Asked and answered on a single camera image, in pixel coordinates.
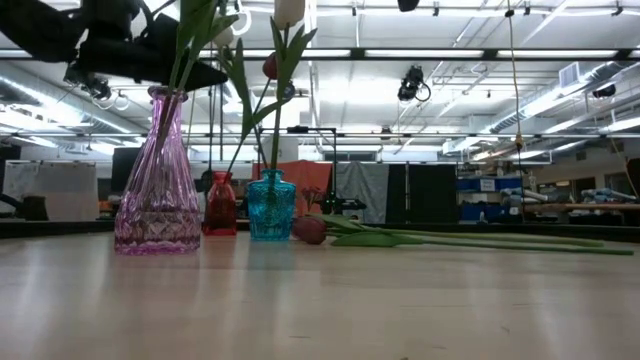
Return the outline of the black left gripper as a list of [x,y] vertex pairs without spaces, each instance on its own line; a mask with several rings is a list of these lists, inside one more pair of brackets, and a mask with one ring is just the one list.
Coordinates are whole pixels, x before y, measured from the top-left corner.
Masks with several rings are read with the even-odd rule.
[[[133,20],[142,13],[148,24],[141,38],[134,38]],[[83,0],[80,20],[88,31],[80,43],[74,69],[86,76],[115,75],[136,83],[150,81],[168,86],[175,61],[178,21],[160,13],[153,21],[141,0]],[[197,60],[184,90],[218,85],[228,80],[220,70]]]

